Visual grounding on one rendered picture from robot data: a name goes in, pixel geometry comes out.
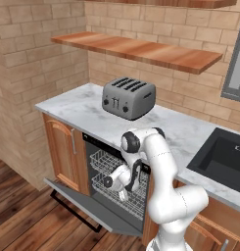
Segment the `grey dishwasher door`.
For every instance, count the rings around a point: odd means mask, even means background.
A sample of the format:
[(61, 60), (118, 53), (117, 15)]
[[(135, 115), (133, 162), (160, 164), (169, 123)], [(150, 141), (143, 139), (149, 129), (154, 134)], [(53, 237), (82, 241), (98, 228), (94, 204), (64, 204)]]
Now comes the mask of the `grey dishwasher door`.
[(107, 231), (125, 235), (141, 236), (142, 231), (129, 221), (121, 218), (117, 213), (107, 209), (94, 198), (83, 195), (48, 178), (44, 182), (72, 202), (78, 209), (88, 215)]

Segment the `black dishwasher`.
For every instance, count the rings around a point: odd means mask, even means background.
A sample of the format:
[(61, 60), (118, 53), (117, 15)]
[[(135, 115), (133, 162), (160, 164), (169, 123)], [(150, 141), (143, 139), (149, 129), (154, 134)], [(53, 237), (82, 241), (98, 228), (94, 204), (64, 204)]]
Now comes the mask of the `black dishwasher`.
[[(92, 168), (90, 164), (90, 155), (94, 154), (98, 150), (103, 150), (111, 155), (114, 155), (115, 157), (123, 160), (120, 151), (105, 144), (104, 142), (93, 138), (92, 136), (83, 133), (82, 134), (82, 139), (85, 142), (85, 147), (86, 147), (86, 162), (87, 162), (87, 170), (88, 170), (88, 177), (89, 177), (89, 186), (90, 186), (90, 195), (91, 198), (94, 198), (97, 200), (99, 203), (101, 203), (103, 206), (105, 206), (107, 209), (110, 209), (114, 213), (117, 213), (121, 218), (129, 221), (133, 226), (135, 226), (137, 229), (142, 231), (143, 234), (143, 227), (144, 227), (144, 220), (145, 220), (145, 215), (144, 214), (144, 219), (143, 220), (138, 220), (134, 216), (132, 216), (130, 213), (128, 213), (125, 209), (120, 207), (118, 204), (115, 204), (111, 200), (109, 200), (107, 197), (102, 195), (101, 193), (97, 192), (93, 187), (92, 187), (92, 178), (98, 175), (101, 172), (96, 171), (95, 169)], [(145, 173), (147, 175), (150, 174), (150, 168), (143, 164), (141, 168), (141, 173)]]

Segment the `wooden cupboard door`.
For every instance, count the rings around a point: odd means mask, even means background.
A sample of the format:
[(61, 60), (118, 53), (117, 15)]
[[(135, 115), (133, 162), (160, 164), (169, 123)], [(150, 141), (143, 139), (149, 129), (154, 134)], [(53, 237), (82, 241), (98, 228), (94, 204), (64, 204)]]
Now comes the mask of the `wooden cupboard door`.
[[(46, 134), (55, 176), (68, 187), (89, 196), (86, 149), (82, 132), (44, 114)], [(72, 152), (71, 129), (74, 128), (76, 154)]]
[(185, 233), (185, 240), (193, 251), (220, 251), (225, 239), (229, 240), (225, 251), (231, 251), (236, 241), (198, 218), (193, 220)]

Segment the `grey four-slot toaster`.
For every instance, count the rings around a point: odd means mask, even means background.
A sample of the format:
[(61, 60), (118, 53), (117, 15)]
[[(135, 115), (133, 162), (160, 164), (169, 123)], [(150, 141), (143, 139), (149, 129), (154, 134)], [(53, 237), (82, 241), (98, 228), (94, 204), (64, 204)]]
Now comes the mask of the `grey four-slot toaster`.
[(129, 121), (147, 114), (155, 102), (156, 86), (143, 80), (123, 76), (103, 87), (103, 109)]

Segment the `black kitchen sink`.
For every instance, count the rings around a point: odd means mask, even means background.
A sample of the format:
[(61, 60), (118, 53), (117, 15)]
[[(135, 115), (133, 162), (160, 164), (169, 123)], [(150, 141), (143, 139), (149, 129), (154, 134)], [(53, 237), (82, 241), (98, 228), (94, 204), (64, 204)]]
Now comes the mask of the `black kitchen sink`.
[(187, 168), (240, 192), (240, 135), (216, 127)]

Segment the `grey framed window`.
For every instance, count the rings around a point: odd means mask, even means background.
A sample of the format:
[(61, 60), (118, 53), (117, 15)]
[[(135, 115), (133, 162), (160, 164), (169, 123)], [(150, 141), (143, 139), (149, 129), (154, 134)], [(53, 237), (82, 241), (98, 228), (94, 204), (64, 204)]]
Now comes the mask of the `grey framed window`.
[(221, 97), (240, 102), (240, 29), (222, 88)]

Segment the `long wooden wall shelf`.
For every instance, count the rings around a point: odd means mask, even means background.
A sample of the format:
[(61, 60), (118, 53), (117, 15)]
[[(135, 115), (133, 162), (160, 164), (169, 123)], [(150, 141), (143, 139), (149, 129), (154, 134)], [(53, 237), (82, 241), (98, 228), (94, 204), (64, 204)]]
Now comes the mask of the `long wooden wall shelf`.
[(51, 38), (54, 43), (199, 75), (222, 57), (220, 53), (84, 31)]

